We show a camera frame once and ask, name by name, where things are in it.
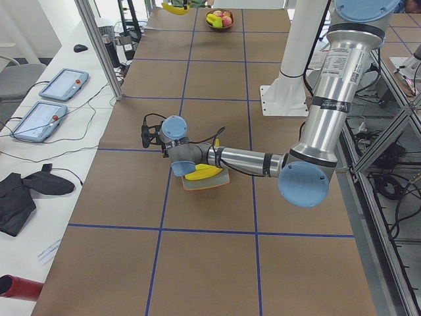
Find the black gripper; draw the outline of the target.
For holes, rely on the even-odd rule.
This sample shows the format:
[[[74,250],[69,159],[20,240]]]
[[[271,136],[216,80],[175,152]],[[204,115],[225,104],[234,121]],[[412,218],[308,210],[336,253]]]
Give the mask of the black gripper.
[[[167,149],[167,141],[166,140],[159,140],[159,145],[161,146],[162,156],[169,157],[168,149]]]

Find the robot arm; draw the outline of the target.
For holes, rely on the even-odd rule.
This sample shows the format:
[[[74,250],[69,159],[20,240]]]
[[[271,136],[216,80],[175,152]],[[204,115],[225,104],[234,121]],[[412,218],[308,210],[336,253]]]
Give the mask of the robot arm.
[[[186,177],[200,164],[250,176],[276,177],[281,195],[299,207],[321,203],[337,166],[335,147],[370,52],[384,44],[396,1],[299,1],[279,75],[260,93],[266,116],[306,116],[298,142],[285,154],[217,146],[215,137],[193,142],[187,122],[166,118],[157,130],[163,153],[176,176]],[[305,75],[326,13],[330,45],[322,70],[305,102]]]

